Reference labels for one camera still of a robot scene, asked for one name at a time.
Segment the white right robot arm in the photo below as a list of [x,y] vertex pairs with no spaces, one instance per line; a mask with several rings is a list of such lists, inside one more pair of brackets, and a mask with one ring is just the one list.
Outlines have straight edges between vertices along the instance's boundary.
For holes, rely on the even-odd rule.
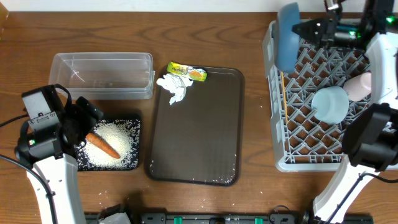
[[366,1],[357,25],[340,22],[341,1],[325,1],[326,16],[295,24],[293,32],[319,47],[362,50],[373,72],[371,99],[347,128],[344,157],[324,191],[304,213],[302,223],[343,223],[362,189],[397,164],[397,17],[393,1]]

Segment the orange carrot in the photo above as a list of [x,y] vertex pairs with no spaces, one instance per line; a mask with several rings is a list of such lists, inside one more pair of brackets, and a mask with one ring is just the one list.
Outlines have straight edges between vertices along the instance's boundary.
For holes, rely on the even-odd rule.
[[120,155],[101,137],[94,133],[88,133],[86,135],[86,140],[92,143],[94,146],[98,147],[105,153],[107,153],[109,156],[119,159]]

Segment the yellow snack wrapper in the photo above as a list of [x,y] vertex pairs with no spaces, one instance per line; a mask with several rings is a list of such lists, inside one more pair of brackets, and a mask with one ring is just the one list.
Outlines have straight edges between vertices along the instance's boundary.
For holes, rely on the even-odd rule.
[[182,65],[175,62],[170,62],[167,65],[167,71],[194,81],[203,82],[206,80],[207,73],[201,68],[193,68],[189,65]]

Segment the white tissue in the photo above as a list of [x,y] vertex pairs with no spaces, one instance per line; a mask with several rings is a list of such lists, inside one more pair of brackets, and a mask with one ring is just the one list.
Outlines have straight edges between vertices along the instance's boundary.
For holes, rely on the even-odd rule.
[[169,100],[169,105],[172,105],[184,99],[187,88],[192,86],[193,80],[168,73],[162,78],[158,78],[156,84],[169,91],[171,94],[174,94]]

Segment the pink plastic cup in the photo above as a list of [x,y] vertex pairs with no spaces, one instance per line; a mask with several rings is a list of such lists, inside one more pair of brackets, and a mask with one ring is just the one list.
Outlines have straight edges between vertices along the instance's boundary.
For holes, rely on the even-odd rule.
[[365,72],[349,79],[343,89],[351,101],[360,101],[371,94],[371,73]]

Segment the large dark blue plate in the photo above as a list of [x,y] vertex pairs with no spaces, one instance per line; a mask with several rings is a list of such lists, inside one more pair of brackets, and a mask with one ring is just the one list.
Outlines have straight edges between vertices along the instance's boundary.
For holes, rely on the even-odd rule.
[[300,23],[297,2],[285,5],[277,14],[274,27],[274,63],[284,73],[293,73],[299,51],[300,37],[292,29]]

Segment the wooden chopstick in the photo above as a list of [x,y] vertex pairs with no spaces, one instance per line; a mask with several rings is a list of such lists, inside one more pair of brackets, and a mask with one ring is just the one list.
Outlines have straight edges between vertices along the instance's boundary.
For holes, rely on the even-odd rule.
[[286,100],[286,91],[285,91],[285,83],[284,83],[284,72],[280,71],[280,83],[282,87],[282,96],[283,96],[283,104],[284,104],[284,112],[285,112],[285,123],[288,125],[289,116],[287,114],[287,100]]

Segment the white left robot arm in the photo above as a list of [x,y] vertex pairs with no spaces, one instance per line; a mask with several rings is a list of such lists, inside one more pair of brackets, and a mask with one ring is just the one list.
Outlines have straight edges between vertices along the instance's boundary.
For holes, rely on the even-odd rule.
[[86,98],[24,121],[15,148],[34,188],[42,223],[85,223],[76,150],[103,117]]

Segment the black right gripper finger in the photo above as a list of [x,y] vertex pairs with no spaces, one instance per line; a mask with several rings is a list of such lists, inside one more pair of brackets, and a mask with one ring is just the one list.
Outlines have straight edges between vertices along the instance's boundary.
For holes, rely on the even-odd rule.
[[327,33],[307,33],[303,35],[303,38],[319,47],[328,47],[330,45]]
[[328,20],[323,18],[301,22],[293,26],[296,34],[322,34],[328,27]]

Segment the small light blue saucer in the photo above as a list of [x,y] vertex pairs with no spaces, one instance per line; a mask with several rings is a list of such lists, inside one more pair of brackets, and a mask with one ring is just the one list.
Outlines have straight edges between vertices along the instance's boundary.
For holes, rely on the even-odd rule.
[[327,124],[338,124],[348,114],[349,99],[340,86],[331,86],[318,90],[311,102],[314,117]]

